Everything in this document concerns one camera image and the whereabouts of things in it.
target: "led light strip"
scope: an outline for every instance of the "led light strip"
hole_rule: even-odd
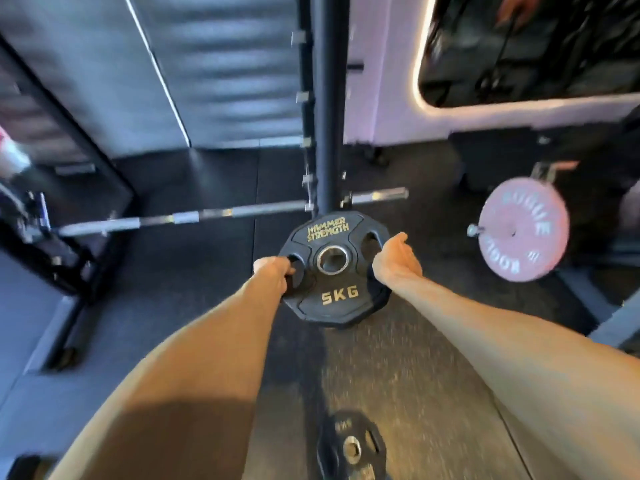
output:
[[[162,85],[162,88],[164,90],[164,95],[169,101],[169,105],[171,106],[171,110],[173,112],[175,120],[178,122],[178,126],[180,126],[180,131],[182,132],[182,137],[184,138],[184,142],[187,144],[187,147],[190,148],[191,140],[189,138],[189,135],[187,134],[187,129],[184,127],[184,123],[182,122],[182,118],[180,117],[178,108],[175,105],[175,101],[173,101],[173,98],[171,97],[171,92],[169,91],[169,87],[166,85],[166,81],[164,80],[162,71],[160,71],[160,65],[157,62],[156,55],[153,49],[151,49],[151,45],[149,44],[149,40],[147,38],[147,35],[144,29],[142,28],[142,24],[140,23],[140,19],[138,18],[136,9],[133,7],[133,2],[131,0],[125,0],[125,1],[127,3],[127,8],[129,9],[129,13],[133,17],[133,21],[136,23],[136,27],[138,28],[138,33],[142,38],[142,42],[144,42],[145,44],[145,48],[147,49],[147,53],[149,55],[149,58],[151,59],[151,63],[153,64],[154,70],[156,71],[156,76],[158,76],[158,79],[160,80],[160,84]]]

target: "rubber gym floor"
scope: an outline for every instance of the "rubber gym floor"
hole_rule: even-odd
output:
[[[405,231],[430,279],[469,298],[586,333],[587,313],[553,276],[514,284],[487,268],[465,229],[484,196],[459,192],[458,156],[446,143],[386,149],[387,169],[351,158],[345,187],[407,186],[407,201],[361,210]],[[164,153],[118,161],[143,197],[142,212],[304,198],[292,148]],[[68,177],[97,205],[96,176]],[[109,393],[169,334],[233,293],[256,258],[277,254],[305,214],[165,226],[135,233],[106,295],[81,316],[73,369],[22,375],[56,293],[0,255],[0,458],[60,456]],[[393,296],[345,331],[300,322],[281,307],[268,350],[247,479],[317,478],[316,425],[327,412],[361,410],[387,443],[394,479],[526,479],[508,414],[462,355]]]

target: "metal ring insert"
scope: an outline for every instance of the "metal ring insert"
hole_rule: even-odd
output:
[[[347,269],[350,262],[347,249],[342,246],[327,246],[318,254],[316,266],[321,273],[335,276]]]

